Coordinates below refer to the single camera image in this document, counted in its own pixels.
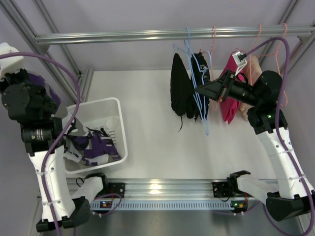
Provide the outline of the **light blue wire hanger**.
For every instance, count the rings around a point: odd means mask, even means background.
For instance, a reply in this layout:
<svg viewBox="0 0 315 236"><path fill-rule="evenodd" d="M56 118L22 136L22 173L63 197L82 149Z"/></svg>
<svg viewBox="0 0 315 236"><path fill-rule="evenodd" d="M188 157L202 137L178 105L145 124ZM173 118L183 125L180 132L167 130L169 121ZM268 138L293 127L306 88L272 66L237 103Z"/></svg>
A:
<svg viewBox="0 0 315 236"><path fill-rule="evenodd" d="M204 84L204 75L205 72L207 71L208 67L205 67L204 69L200 68L199 62L196 58L196 56L193 53L193 50L190 47L190 30L188 27L186 27L187 33L188 33L188 37L187 39L184 40L184 44L186 47L186 55L188 58L188 62L189 62L189 70L190 70L190 76L191 76L191 80L192 80L192 85L193 88L197 88L197 81L194 75L194 69L193 69L193 63L191 62L191 58L194 59L194 61L196 62L197 65L197 71L201 72L201 82L202 84ZM197 107L199 109L199 117L201 119L202 125L203 125L203 129L205 134L208 136L210 131L209 131L209 124L206 118L206 105L207 105L207 101L206 101L206 97L200 95L199 93L194 91L194 95L193 95L195 102L197 104Z"/></svg>

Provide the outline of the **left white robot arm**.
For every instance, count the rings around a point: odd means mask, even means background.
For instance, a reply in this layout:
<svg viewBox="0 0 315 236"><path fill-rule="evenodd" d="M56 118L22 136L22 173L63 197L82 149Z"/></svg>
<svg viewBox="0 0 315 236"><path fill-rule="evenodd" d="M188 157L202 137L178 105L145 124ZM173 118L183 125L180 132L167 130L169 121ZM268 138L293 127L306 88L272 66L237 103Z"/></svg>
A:
<svg viewBox="0 0 315 236"><path fill-rule="evenodd" d="M0 78L1 102L11 120L19 123L21 139L34 166L42 199L36 230L76 228L88 222L91 202L108 192L104 173L89 174L71 194L65 158L91 164L93 158L116 154L109 135L85 127L39 75L18 69Z"/></svg>

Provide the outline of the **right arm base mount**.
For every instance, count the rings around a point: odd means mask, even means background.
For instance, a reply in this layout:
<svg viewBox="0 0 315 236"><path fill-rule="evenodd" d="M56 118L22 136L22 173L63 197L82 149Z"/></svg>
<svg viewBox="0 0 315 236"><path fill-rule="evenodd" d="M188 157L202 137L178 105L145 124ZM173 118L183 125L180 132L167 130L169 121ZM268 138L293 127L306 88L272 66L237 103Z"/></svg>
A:
<svg viewBox="0 0 315 236"><path fill-rule="evenodd" d="M215 198L229 198L235 196L233 185L227 181L212 182L212 188Z"/></svg>

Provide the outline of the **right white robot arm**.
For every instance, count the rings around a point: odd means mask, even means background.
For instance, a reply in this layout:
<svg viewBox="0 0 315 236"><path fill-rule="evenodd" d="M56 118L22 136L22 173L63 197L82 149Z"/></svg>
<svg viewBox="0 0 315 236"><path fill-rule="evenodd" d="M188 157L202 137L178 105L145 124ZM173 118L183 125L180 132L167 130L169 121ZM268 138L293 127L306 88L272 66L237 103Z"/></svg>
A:
<svg viewBox="0 0 315 236"><path fill-rule="evenodd" d="M278 188L255 178L248 171L239 171L227 177L233 195L247 193L262 202L271 217L283 221L309 213L315 205L315 189L307 182L290 142L288 124L277 111L277 100L282 85L281 76L264 71L253 85L241 81L232 71L225 71L218 79L195 88L207 98L224 102L235 99L251 106L248 121L263 144L276 174Z"/></svg>

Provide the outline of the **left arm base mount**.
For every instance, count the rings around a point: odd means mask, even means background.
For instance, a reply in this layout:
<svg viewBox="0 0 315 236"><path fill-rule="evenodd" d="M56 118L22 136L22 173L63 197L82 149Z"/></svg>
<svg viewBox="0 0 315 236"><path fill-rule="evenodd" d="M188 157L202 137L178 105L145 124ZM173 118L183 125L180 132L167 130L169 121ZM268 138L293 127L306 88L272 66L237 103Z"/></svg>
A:
<svg viewBox="0 0 315 236"><path fill-rule="evenodd" d="M125 197L126 184L124 182L110 182L105 188L105 194L119 194L121 198Z"/></svg>

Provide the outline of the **purple camouflage trousers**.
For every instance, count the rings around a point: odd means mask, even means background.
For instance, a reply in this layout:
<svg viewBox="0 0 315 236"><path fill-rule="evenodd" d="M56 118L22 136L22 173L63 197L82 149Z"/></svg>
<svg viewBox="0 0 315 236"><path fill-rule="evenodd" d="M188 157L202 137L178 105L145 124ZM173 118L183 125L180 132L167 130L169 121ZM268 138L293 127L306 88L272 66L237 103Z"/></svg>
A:
<svg viewBox="0 0 315 236"><path fill-rule="evenodd" d="M45 84L53 95L58 96L46 81ZM54 116L61 118L63 126L65 126L70 120L72 112L60 100L60 105ZM63 140L64 158L85 166L97 166L103 162L107 163L109 158L113 161L121 158L113 140L103 128L100 130L88 128L77 118L71 122L69 128L65 131Z"/></svg>

